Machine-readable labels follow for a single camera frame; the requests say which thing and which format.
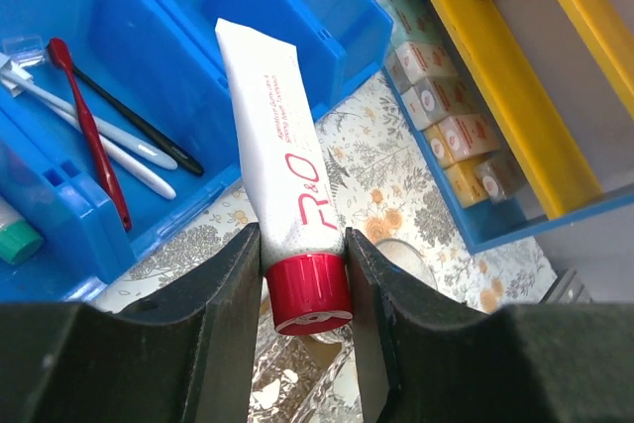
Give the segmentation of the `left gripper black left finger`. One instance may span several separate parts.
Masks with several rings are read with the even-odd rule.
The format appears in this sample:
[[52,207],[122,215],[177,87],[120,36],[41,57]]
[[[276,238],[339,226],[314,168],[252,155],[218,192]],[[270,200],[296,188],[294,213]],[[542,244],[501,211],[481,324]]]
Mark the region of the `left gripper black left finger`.
[[243,422],[261,306],[260,230],[246,226],[171,284],[104,312],[1,308],[5,422]]

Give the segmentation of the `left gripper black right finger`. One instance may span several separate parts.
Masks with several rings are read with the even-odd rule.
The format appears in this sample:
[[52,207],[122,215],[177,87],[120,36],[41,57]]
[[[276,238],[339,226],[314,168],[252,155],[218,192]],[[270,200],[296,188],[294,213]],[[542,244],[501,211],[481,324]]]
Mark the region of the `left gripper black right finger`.
[[629,422],[633,308],[513,304],[484,314],[346,232],[368,422]]

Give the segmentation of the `white tube red cap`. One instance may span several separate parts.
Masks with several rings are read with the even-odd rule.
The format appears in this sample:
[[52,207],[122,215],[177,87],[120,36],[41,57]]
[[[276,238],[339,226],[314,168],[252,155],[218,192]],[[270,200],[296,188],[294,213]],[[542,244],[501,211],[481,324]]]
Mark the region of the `white tube red cap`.
[[243,186],[261,231],[274,329],[328,332],[353,318],[343,231],[296,46],[220,19]]

